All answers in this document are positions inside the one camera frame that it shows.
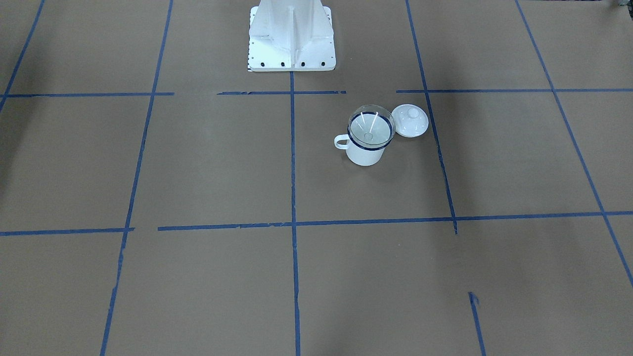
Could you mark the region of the clear plastic funnel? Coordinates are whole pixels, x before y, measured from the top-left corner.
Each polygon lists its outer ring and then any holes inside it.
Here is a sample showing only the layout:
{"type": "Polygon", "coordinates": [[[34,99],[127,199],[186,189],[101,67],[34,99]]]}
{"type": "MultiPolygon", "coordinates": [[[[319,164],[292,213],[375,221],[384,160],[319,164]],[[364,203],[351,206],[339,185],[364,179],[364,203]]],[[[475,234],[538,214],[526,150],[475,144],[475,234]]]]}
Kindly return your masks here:
{"type": "Polygon", "coordinates": [[[357,146],[380,150],[393,140],[393,115],[386,108],[375,104],[361,106],[350,116],[347,133],[357,146]]]}

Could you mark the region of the white round cup lid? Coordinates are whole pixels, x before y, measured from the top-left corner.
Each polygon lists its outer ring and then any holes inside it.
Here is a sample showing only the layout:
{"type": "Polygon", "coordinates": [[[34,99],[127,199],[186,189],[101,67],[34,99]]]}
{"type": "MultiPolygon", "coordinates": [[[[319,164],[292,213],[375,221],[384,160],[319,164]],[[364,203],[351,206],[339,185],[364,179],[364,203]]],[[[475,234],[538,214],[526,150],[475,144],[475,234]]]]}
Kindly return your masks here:
{"type": "Polygon", "coordinates": [[[423,109],[414,104],[400,104],[393,109],[392,115],[396,133],[400,136],[418,137],[429,128],[429,117],[423,109]]]}

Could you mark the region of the white enamel mug blue rim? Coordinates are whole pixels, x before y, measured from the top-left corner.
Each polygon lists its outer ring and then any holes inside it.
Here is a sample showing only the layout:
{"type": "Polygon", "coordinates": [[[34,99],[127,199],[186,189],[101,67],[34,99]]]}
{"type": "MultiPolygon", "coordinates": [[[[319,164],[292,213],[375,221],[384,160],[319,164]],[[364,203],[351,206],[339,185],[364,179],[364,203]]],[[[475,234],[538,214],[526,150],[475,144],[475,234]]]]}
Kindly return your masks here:
{"type": "Polygon", "coordinates": [[[347,131],[335,136],[334,147],[346,152],[351,162],[362,167],[377,164],[395,134],[393,119],[378,111],[351,115],[347,131]]]}

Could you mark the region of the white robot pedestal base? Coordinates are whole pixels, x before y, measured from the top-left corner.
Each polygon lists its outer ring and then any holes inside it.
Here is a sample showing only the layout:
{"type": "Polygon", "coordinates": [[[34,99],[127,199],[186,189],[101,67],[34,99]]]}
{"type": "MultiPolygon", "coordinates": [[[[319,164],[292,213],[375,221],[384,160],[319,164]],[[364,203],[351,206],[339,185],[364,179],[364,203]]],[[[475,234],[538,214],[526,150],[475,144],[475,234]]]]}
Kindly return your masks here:
{"type": "Polygon", "coordinates": [[[251,72],[332,71],[332,11],[320,0],[261,0],[249,13],[251,72]]]}

